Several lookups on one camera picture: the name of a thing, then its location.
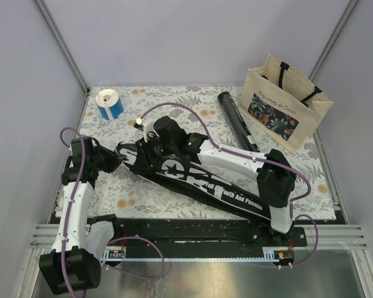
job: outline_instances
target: blue and white roll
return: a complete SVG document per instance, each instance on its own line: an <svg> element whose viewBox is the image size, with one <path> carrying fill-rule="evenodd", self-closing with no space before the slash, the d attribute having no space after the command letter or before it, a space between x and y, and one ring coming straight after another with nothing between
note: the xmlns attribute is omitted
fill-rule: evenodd
<svg viewBox="0 0 373 298"><path fill-rule="evenodd" d="M101 115L106 120L114 120L119 118L123 113L123 105L119 98L119 93L113 89L105 89L98 93L95 97L98 109Z"/></svg>

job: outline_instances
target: cable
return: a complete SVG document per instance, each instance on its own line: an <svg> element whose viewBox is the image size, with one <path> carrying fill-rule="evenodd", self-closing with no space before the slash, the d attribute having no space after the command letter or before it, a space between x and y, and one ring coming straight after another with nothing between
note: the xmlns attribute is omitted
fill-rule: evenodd
<svg viewBox="0 0 373 298"><path fill-rule="evenodd" d="M121 238L113 239L113 240L111 240L111 241L108 242L108 245L113 244L113 243L118 242L118 241L121 241L121 240L142 240L142 241L148 243L153 248L155 248L155 250L157 251L157 253L160 256L160 259L162 259L162 272L158 276L152 276L152 277L150 277L150 276L144 276L144 275L140 275L140 274L133 273L133 272L130 272L130 271L126 271L126 270L123 270L123 269L120 269L120 268L116 268L116 267L113 267L113 266L110 266L110 265L108 265L108 268L111 268L113 270L129 274L131 276L135 276L136 278L142 278L142 279L148 279L148 280L160 279L160 278L162 278L164 276L164 274L165 274L164 257L163 257L162 252L160 251L160 249L158 249L158 247L156 245L154 245L148 239L145 239L145 238L142 238L142 237L133 237L133 236L130 236L130 237L121 237Z"/></svg>
<svg viewBox="0 0 373 298"><path fill-rule="evenodd" d="M65 281L65 284L67 285L67 288L68 288L68 291L70 293L70 295L72 296L72 298L78 298L70 284L70 281L69 281L69 277L68 277L68 273L67 273L67 267L65 265L65 250L67 248L67 236L68 236L68 224L69 224L69 217L70 217L70 209L72 207L72 204L73 204L73 200L75 198L75 194L76 194L76 190L77 190L77 187L79 186L79 182L80 182L80 179L81 179L81 175L83 173L83 168L85 166L85 160L86 160L86 148L85 148L85 143L83 141L83 137L81 136L81 134L76 130L74 129L73 127L65 127L64 129L61 130L60 132L60 139L61 139L61 142L68 148L70 148L70 145L67 144L64 139L63 139L63 133L67 130L71 130L72 132L74 132L75 134L77 134L78 138L80 139L80 143L81 143L81 165L80 165L80 169L79 169L79 173L77 174L77 178L76 178L76 182L75 182L75 186L73 187L73 190L72 190L72 193L70 195L70 200L68 202L68 208L67 208L67 213L66 213L66 216L65 216L65 223L63 224L63 240L62 240L62 249L61 249L61 269L62 269L62 275L63 275L63 280ZM83 292L83 296L82 298L85 298L86 297L86 293L87 293L87 290L84 290Z"/></svg>
<svg viewBox="0 0 373 298"><path fill-rule="evenodd" d="M162 106L176 106L176 107L182 107L183 109L186 109L188 110L189 112L191 112L197 119L198 121L200 122L201 126L203 127L203 129L205 130L206 134L207 134L207 137L209 138L209 141L210 143L217 149L219 150L222 150L224 152L227 152L227 153L230 153L232 155L236 155L236 156L239 156L239 157L243 157L243 158L246 158L248 160L251 160L252 157L250 155L246 155L246 154L243 154L243 153L239 153L239 152L235 152L235 151L232 151L232 150L229 150L227 148L221 148L219 145L217 145L217 143L213 140L212 136L210 135L210 132L206 126L206 124L203 122L203 119L198 115L198 113L196 113L193 109L191 109L190 107L187 107L183 104L179 104L177 102L164 102L164 103L161 103L161 104L157 104L156 106L154 107L151 107L149 110L147 110L145 113L143 113L143 115L141 116L141 119L145 118L146 115L148 115L150 112L152 112L153 110L157 109L158 107L162 107ZM307 177L305 177L301 172L289 167L289 166L285 166L281 163L277 163L276 161L272 161L272 160L265 160L263 158L256 158L254 159L256 161L260 161L260 162L263 162L263 163L269 163L271 165L275 165L275 166L278 166L280 168L283 168L283 169L286 169L290 172L292 172L293 174L296 174L297 176L299 176L300 178L302 178L302 180L306 183L306 186L307 186L307 190L306 190L306 193L300 195L300 196L297 196L297 197L294 197L292 199L289 200L290 202L290 217L293 218L293 202L294 201L297 201L299 199L303 199L304 197L308 196L310 193L311 193L311 184L308 180ZM301 266L303 264L305 264L308 260L310 260L313 255L315 254L316 252L316 249L318 248L318 242L319 242L319 233L318 233L318 227L316 226L316 223L315 221L312 219L312 217L310 217L309 215L306 215L306 214L300 214L298 215L294 221L296 221L297 219L299 219L300 217L306 217L308 218L309 220L311 220L314 228L315 228L315 233L316 233L316 237L315 237L315 245L314 245L314 248L313 248L313 251L310 253L310 255L303 261L293 265L293 267L298 267L298 266Z"/></svg>

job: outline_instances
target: black fabric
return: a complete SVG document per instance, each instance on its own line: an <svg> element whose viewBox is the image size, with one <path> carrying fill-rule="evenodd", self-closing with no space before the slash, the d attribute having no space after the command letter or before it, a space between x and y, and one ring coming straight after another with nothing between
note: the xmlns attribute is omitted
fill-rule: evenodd
<svg viewBox="0 0 373 298"><path fill-rule="evenodd" d="M316 93L321 93L321 92L322 92L322 90L315 86L314 91L310 95L308 95L306 98L304 98L301 102L305 103L307 100L309 100L311 97L313 97Z"/></svg>
<svg viewBox="0 0 373 298"><path fill-rule="evenodd" d="M284 74L285 70L288 70L289 66L290 65L285 63L285 62L282 62L280 64L280 74L279 74L279 82L278 82L278 86L279 86L280 89L283 89L283 86L282 86L283 74Z"/></svg>

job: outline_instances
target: floral print on bag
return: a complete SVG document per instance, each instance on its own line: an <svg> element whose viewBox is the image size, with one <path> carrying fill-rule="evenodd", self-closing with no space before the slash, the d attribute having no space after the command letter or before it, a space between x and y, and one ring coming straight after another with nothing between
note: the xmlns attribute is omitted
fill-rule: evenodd
<svg viewBox="0 0 373 298"><path fill-rule="evenodd" d="M249 106L249 113L271 131L286 141L292 136L298 121L293 117L271 107L254 93Z"/></svg>

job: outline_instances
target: floor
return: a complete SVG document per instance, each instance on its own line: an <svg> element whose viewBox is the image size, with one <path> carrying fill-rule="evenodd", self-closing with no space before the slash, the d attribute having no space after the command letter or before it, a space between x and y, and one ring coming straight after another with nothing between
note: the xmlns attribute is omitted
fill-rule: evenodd
<svg viewBox="0 0 373 298"><path fill-rule="evenodd" d="M102 118L94 101L95 96L102 89L104 88L92 89L80 132L97 138L107 148L113 150L119 142L134 143L141 138L141 133L132 127L135 118L161 102L179 102L191 107L202 116L215 140L238 147L237 140L216 98L219 93L229 91L237 100L241 96L242 87L119 87L116 89L120 94L124 113L112 121ZM187 132L203 132L195 117L188 111L166 106L154 111L150 117L158 119L163 115L175 119ZM262 152L269 152L271 148L282 151L290 164L311 181L313 186L311 195L295 202L294 214L308 214L314 219L335 219L331 194L313 139L308 139L301 149L291 154L251 121L246 120L246 124ZM258 193L256 182L252 182L249 178L221 168L212 166L208 168L236 185L252 193ZM305 183L297 180L291 197L303 194L305 191ZM62 215L62 206L63 198L59 195L55 209L56 217ZM113 174L100 173L88 216L112 213L118 217L135 218L238 218L236 215L200 204L186 196L149 183L133 175L124 166L120 166Z"/></svg>
<svg viewBox="0 0 373 298"><path fill-rule="evenodd" d="M300 258L305 252L299 251ZM140 274L157 274L157 263L125 263ZM33 298L54 298L39 274ZM103 270L99 288L87 298L364 298L348 251L318 251L306 265L279 271L249 263L170 263L158 281L145 281Z"/></svg>

